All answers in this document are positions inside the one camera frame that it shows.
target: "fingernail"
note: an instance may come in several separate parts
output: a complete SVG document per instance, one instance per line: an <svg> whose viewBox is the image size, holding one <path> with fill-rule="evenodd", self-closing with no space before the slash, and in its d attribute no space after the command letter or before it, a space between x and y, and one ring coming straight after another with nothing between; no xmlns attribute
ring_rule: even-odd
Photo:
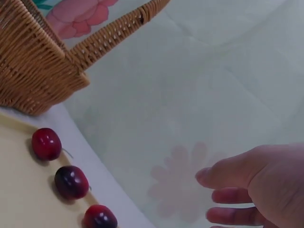
<svg viewBox="0 0 304 228"><path fill-rule="evenodd" d="M199 183L203 183L210 168L204 168L195 174L195 178Z"/></svg>

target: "red cherry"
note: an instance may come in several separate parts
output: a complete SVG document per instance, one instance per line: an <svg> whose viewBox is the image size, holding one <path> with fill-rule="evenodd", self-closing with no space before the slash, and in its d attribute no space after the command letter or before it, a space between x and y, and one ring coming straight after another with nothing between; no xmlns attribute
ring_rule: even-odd
<svg viewBox="0 0 304 228"><path fill-rule="evenodd" d="M62 148L58 135L49 128L41 128L34 132L32 147L35 155L42 161L58 158Z"/></svg>
<svg viewBox="0 0 304 228"><path fill-rule="evenodd" d="M89 182L85 174L73 165L59 168L54 181L60 195L67 200L83 198L89 191Z"/></svg>
<svg viewBox="0 0 304 228"><path fill-rule="evenodd" d="M117 228L115 215L103 205L90 206L83 222L86 228Z"/></svg>

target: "hand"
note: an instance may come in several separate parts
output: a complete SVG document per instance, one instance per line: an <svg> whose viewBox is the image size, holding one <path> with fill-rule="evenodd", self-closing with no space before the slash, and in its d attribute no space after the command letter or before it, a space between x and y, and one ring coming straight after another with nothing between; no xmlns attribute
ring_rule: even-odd
<svg viewBox="0 0 304 228"><path fill-rule="evenodd" d="M251 203L246 209L211 208L222 225L304 228L304 145L264 145L217 162L196 174L214 189L216 203Z"/></svg>

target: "green leaf print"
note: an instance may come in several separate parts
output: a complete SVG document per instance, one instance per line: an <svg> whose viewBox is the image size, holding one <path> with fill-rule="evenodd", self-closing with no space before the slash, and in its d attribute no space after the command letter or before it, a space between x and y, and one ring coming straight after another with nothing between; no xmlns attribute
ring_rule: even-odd
<svg viewBox="0 0 304 228"><path fill-rule="evenodd" d="M52 6L44 5L44 4L37 5L37 7L38 7L38 9L42 9L42 10L50 10L50 9L52 9Z"/></svg>
<svg viewBox="0 0 304 228"><path fill-rule="evenodd" d="M38 7L38 9L42 9L42 10L50 10L53 8L53 6L47 5L47 4L43 4L44 2L46 2L47 0L33 0L35 5Z"/></svg>

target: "white table surface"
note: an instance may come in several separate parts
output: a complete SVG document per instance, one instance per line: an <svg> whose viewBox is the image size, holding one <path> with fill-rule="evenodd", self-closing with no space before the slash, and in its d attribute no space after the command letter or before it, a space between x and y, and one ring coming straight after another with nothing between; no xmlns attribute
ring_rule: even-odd
<svg viewBox="0 0 304 228"><path fill-rule="evenodd" d="M0 108L0 111L37 127L49 127L56 131L63 147L73 156L72 163L86 174L92 193L100 204L112 210L120 228L155 228L101 163L62 104L40 117L29 117L6 108Z"/></svg>

